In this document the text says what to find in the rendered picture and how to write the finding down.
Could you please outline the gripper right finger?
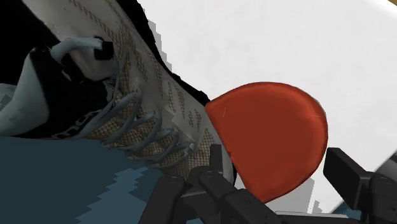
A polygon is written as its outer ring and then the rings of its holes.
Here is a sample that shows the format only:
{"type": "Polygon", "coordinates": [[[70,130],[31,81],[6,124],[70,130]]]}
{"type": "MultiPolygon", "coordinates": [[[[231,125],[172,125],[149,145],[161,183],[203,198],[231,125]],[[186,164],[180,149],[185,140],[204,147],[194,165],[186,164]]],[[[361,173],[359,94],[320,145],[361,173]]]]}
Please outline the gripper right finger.
{"type": "Polygon", "coordinates": [[[326,150],[323,174],[362,224],[397,224],[397,182],[364,170],[340,148],[326,150]]]}

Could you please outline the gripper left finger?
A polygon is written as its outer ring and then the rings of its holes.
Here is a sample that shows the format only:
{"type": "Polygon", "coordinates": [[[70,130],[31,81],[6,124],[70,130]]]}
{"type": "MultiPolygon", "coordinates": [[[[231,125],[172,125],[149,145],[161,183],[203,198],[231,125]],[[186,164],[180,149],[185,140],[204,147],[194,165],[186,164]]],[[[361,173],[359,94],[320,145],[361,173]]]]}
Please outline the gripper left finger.
{"type": "Polygon", "coordinates": [[[247,190],[238,190],[221,173],[222,145],[210,146],[208,166],[192,169],[189,178],[161,177],[138,224],[281,224],[281,219],[247,190]]]}

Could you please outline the red rounded object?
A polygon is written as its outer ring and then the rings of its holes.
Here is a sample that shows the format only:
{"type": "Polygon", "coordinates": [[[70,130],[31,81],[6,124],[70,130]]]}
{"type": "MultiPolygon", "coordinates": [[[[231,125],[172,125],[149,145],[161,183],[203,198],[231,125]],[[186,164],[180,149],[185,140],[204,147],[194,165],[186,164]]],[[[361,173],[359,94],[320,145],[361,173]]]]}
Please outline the red rounded object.
{"type": "Polygon", "coordinates": [[[208,102],[205,112],[244,186],[263,203],[299,187],[324,157],[326,113],[297,87],[249,83],[208,102]]]}

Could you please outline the white and tan sneaker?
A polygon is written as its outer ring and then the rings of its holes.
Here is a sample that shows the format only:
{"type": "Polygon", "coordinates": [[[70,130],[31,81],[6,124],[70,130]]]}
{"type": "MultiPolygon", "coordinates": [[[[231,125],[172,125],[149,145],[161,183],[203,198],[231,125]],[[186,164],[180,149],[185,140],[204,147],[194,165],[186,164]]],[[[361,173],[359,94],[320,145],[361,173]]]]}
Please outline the white and tan sneaker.
{"type": "Polygon", "coordinates": [[[138,0],[0,0],[0,136],[95,139],[187,178],[220,143],[138,0]]]}

